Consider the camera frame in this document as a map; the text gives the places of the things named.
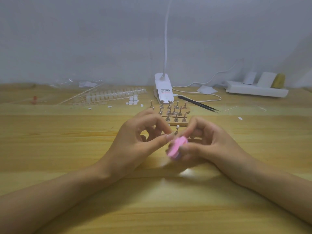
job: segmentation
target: pink nail file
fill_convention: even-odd
[[[172,147],[170,148],[170,150],[168,151],[167,155],[173,159],[177,159],[179,157],[179,147],[185,143],[187,143],[188,140],[185,136],[182,136],[180,138],[177,138],[174,141],[174,144],[172,145]]]

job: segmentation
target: wood grain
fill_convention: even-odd
[[[107,105],[54,106],[77,92],[0,88],[0,194],[93,164],[127,119],[150,106],[116,100]],[[252,156],[312,180],[312,93],[291,90],[287,98],[217,93],[207,103],[221,112],[190,105],[191,113],[224,127]],[[49,95],[46,103],[12,101]],[[192,99],[212,96],[187,95]],[[132,174],[95,194],[38,233],[311,233],[308,224],[244,189],[211,164],[171,163],[162,148]]]

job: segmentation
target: wall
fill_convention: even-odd
[[[114,84],[153,84],[162,72],[168,0],[0,0],[0,83],[51,83],[68,78]],[[312,0],[173,0],[168,23],[168,69],[173,85],[206,82],[240,58],[230,74],[287,73],[287,85],[310,83],[299,74],[310,41]],[[305,68],[312,67],[308,55]]]

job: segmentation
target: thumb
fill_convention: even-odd
[[[161,147],[166,145],[168,142],[170,142],[173,139],[174,139],[174,133],[171,133],[171,134],[164,134],[164,135],[158,136],[149,142],[145,142],[144,145],[147,147],[148,156],[151,153],[154,153],[157,149],[160,149]]]
[[[211,156],[212,148],[211,145],[202,145],[199,143],[187,143],[180,146],[179,152],[182,155],[191,154],[209,159]]]

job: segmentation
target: hand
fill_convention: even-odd
[[[141,135],[149,133],[148,138]],[[126,121],[107,153],[95,164],[110,183],[132,172],[150,154],[174,138],[168,123],[154,110],[144,110]]]
[[[234,182],[245,186],[249,169],[256,159],[246,153],[221,127],[200,117],[192,117],[188,127],[181,135],[200,137],[201,144],[187,143],[180,147],[183,156],[199,156],[214,163]]]

